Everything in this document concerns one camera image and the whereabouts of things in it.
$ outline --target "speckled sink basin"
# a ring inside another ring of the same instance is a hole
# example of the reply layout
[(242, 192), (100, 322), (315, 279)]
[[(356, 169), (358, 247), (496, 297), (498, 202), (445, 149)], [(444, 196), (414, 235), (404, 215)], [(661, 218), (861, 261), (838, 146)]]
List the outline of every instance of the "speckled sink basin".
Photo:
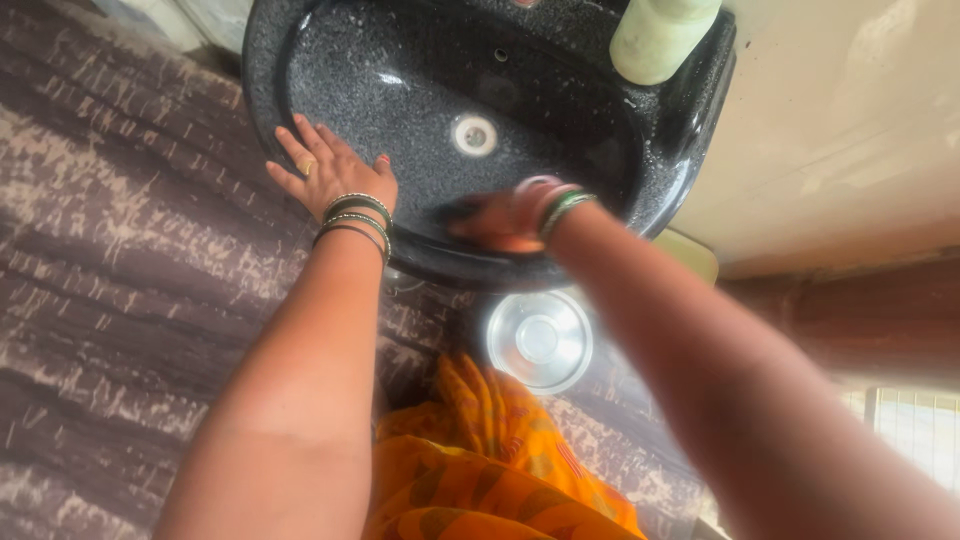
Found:
[(244, 88), (274, 159), (284, 156), (273, 127), (289, 127), (292, 111), (367, 160), (390, 155), (392, 266), (463, 288), (549, 288), (565, 282), (552, 261), (461, 245), (444, 233), (444, 207), (551, 173), (654, 236), (689, 190), (729, 83), (731, 17), (687, 62), (694, 72), (654, 87), (613, 72), (617, 20), (577, 0), (258, 0)]

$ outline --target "stainless steel plate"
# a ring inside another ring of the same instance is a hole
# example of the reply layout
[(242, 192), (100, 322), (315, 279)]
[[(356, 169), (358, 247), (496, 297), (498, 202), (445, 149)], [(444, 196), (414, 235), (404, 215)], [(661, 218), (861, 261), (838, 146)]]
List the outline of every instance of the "stainless steel plate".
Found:
[(494, 367), (534, 394), (555, 394), (586, 372), (593, 332), (587, 315), (563, 292), (515, 294), (493, 310), (487, 352)]

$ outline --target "gold ring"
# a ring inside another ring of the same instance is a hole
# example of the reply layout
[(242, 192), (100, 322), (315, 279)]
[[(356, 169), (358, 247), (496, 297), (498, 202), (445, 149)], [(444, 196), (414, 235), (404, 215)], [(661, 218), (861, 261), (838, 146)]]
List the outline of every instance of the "gold ring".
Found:
[(303, 173), (303, 176), (310, 176), (310, 167), (313, 166), (314, 163), (316, 163), (316, 161), (304, 161), (297, 165), (297, 170)]

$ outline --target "orange fabric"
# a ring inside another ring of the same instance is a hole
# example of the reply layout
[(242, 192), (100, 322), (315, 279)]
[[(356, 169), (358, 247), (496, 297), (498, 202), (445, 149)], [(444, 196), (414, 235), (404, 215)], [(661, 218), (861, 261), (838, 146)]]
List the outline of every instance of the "orange fabric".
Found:
[(517, 380), (442, 356), (437, 386), (380, 420), (365, 539), (645, 538)]

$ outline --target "tiled floor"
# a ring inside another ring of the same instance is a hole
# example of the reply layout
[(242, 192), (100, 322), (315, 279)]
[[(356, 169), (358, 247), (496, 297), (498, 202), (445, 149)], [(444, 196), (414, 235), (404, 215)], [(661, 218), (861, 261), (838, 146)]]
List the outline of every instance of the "tiled floor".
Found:
[[(0, 11), (0, 530), (147, 538), (193, 429), (299, 272), (316, 225), (262, 172), (239, 86), (38, 0)], [(490, 299), (382, 302), (390, 405), (428, 397)], [(602, 349), (544, 400), (585, 464), (684, 540), (701, 484)]]

